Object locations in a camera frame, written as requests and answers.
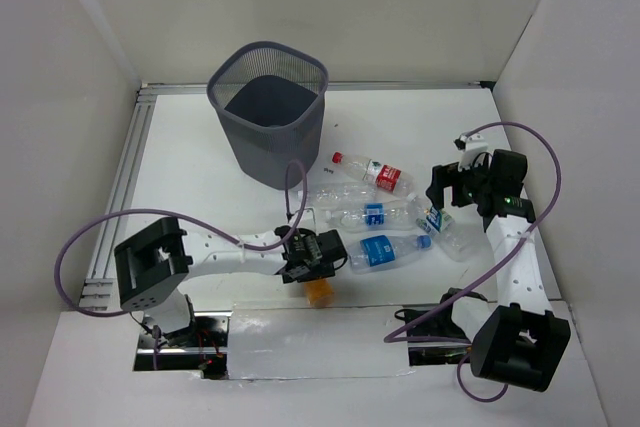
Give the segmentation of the orange juice bottle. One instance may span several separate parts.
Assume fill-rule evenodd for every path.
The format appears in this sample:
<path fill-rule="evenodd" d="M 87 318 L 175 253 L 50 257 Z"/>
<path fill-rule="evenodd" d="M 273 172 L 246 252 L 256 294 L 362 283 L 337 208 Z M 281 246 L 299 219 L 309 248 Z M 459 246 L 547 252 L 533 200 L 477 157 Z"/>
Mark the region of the orange juice bottle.
<path fill-rule="evenodd" d="M 328 279 L 318 279 L 303 283 L 304 292 L 312 308 L 329 307 L 334 300 L 334 290 Z"/>

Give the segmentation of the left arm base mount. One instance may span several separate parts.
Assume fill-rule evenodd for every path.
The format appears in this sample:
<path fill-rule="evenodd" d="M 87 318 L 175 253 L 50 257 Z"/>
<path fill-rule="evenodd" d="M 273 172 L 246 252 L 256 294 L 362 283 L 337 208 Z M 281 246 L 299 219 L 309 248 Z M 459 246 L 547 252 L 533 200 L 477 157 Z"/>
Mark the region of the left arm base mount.
<path fill-rule="evenodd" d="M 165 334 L 156 339 L 152 319 L 142 317 L 137 321 L 140 330 L 133 370 L 192 372 L 202 379 L 226 379 L 231 315 L 231 311 L 196 312 L 194 330 L 179 340 L 169 340 Z"/>

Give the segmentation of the blue label white cap bottle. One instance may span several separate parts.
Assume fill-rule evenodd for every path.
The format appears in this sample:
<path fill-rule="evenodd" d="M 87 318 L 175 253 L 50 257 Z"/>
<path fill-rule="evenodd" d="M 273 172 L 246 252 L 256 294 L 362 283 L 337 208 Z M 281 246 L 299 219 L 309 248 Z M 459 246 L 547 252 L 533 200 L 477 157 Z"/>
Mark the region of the blue label white cap bottle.
<path fill-rule="evenodd" d="M 411 230 L 415 226 L 414 210 L 406 201 L 372 202 L 349 208 L 326 211 L 328 225 L 349 233 L 376 230 Z"/>

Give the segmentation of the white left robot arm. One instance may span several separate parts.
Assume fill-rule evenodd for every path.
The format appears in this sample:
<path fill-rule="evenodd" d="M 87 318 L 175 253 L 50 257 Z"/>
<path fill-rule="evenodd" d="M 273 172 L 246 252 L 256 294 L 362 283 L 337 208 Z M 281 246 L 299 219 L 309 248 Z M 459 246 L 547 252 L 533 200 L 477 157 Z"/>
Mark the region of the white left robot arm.
<path fill-rule="evenodd" d="M 176 217 L 163 217 L 116 246 L 114 258 L 121 309 L 144 313 L 152 333 L 183 347 L 196 337 L 198 324 L 191 299 L 179 290 L 183 282 L 251 273 L 307 284 L 333 277 L 348 253 L 336 230 L 283 225 L 226 240 L 188 232 Z"/>

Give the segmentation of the green blue label bottle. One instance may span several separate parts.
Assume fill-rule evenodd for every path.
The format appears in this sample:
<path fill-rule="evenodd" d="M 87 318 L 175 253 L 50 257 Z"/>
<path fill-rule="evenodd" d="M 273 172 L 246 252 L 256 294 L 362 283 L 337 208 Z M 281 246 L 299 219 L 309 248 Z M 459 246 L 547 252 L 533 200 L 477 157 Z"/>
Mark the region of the green blue label bottle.
<path fill-rule="evenodd" d="M 409 202 L 416 225 L 456 262 L 470 257 L 475 248 L 472 232 L 457 222 L 444 209 L 439 210 L 427 198 L 415 197 Z"/>

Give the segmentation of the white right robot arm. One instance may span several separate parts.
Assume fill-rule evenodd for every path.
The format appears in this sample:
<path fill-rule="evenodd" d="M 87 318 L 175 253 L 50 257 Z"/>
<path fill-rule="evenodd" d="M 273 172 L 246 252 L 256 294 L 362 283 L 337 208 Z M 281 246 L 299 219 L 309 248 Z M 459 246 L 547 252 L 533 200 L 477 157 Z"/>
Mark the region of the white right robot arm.
<path fill-rule="evenodd" d="M 427 197 L 444 204 L 451 188 L 455 207 L 475 205 L 494 254 L 498 301 L 493 311 L 464 296 L 440 310 L 436 326 L 448 339 L 471 340 L 474 376 L 544 392 L 571 336 L 568 321 L 553 313 L 535 247 L 533 204 L 521 196 L 528 163 L 524 155 L 486 146 L 465 148 L 459 161 L 432 170 Z"/>

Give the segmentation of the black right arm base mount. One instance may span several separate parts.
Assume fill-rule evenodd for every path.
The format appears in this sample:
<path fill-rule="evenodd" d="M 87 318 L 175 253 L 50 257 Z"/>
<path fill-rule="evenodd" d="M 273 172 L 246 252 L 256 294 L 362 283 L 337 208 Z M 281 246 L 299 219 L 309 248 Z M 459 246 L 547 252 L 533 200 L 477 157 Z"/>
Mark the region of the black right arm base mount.
<path fill-rule="evenodd" d="M 425 313 L 427 313 L 425 309 L 401 308 L 394 313 L 394 317 L 404 324 L 408 324 Z M 409 329 L 406 336 L 437 337 L 436 341 L 427 341 L 427 345 L 445 342 L 470 345 L 471 341 L 466 337 L 463 330 L 452 321 L 451 314 L 452 308 L 448 307 L 420 325 Z"/>

